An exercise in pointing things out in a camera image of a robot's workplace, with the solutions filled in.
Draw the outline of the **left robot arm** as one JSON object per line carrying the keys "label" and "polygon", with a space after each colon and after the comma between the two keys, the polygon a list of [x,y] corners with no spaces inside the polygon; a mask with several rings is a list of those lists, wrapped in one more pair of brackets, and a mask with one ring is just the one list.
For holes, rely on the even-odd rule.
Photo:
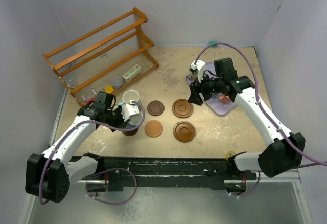
{"label": "left robot arm", "polygon": [[37,196],[41,205],[59,203],[74,181],[90,175],[100,179],[105,166],[95,158],[82,157],[69,166],[80,145],[99,126],[122,130],[131,116],[132,104],[116,104],[115,95],[98,92],[95,100],[80,108],[66,132],[42,154],[32,154],[27,160],[25,191]]}

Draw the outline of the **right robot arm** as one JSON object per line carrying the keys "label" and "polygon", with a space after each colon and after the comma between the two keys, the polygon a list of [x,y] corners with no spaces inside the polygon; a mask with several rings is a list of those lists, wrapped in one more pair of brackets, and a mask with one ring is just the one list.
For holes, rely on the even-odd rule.
{"label": "right robot arm", "polygon": [[192,104],[202,105],[214,94],[224,94],[240,107],[251,120],[265,142],[263,152],[242,152],[232,156],[227,173],[240,178],[245,171],[260,171],[274,177],[301,165],[305,138],[293,133],[280,122],[262,98],[255,93],[255,85],[247,76],[239,77],[231,58],[214,61],[215,72],[207,70],[204,61],[190,64],[195,80],[189,85]]}

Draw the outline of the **dark walnut coaster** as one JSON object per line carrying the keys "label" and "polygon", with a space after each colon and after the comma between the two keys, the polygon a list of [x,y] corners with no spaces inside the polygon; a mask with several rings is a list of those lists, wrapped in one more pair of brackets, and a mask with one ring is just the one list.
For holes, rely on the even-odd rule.
{"label": "dark walnut coaster", "polygon": [[153,100],[147,105],[147,111],[152,116],[160,116],[165,111],[165,106],[161,101]]}
{"label": "dark walnut coaster", "polygon": [[138,128],[132,131],[122,131],[122,134],[124,134],[125,136],[133,136],[137,134],[137,132],[138,132]]}

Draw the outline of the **teal patterned mug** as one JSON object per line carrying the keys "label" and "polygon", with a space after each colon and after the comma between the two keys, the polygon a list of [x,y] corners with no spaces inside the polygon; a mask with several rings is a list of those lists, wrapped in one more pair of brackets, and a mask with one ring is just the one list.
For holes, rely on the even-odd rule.
{"label": "teal patterned mug", "polygon": [[127,123],[126,128],[127,129],[132,129],[140,124],[142,124],[142,120],[143,120],[143,114],[139,113],[137,115],[134,115],[130,118],[130,121]]}

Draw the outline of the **ringed brown coaster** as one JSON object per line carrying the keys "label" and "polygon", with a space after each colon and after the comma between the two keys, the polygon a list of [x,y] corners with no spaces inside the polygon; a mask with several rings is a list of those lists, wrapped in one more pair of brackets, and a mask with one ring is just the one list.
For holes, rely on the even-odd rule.
{"label": "ringed brown coaster", "polygon": [[180,142],[190,142],[196,134],[195,127],[188,121],[181,121],[174,125],[173,135]]}
{"label": "ringed brown coaster", "polygon": [[172,112],[179,118],[187,118],[193,113],[193,106],[186,99],[177,99],[172,105]]}

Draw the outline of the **small grey green cup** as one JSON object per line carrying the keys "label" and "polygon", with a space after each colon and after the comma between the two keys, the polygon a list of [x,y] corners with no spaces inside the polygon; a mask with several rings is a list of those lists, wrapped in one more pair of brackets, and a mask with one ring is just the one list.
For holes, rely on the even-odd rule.
{"label": "small grey green cup", "polygon": [[190,74],[188,74],[188,79],[194,81],[197,79],[197,76],[197,72],[191,72]]}

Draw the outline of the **pink mug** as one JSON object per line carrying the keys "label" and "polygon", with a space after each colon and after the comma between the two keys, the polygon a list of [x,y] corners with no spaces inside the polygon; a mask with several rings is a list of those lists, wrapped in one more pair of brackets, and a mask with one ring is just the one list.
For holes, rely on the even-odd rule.
{"label": "pink mug", "polygon": [[223,104],[230,104],[230,103],[232,103],[231,99],[228,96],[226,96],[226,95],[221,95],[219,97],[218,101],[220,103],[223,103]]}

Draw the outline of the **light wooden coaster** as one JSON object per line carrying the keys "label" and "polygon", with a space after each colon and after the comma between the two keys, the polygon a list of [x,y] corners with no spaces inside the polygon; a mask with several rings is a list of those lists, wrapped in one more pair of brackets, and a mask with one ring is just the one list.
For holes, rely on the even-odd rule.
{"label": "light wooden coaster", "polygon": [[151,120],[145,125],[145,133],[150,137],[158,137],[162,134],[164,128],[161,122],[158,120]]}

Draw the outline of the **large light blue mug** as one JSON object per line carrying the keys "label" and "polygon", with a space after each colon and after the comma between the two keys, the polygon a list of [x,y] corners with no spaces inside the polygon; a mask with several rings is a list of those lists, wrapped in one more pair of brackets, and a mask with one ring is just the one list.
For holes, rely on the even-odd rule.
{"label": "large light blue mug", "polygon": [[122,101],[129,104],[131,101],[140,102],[140,94],[138,91],[130,89],[123,93]]}

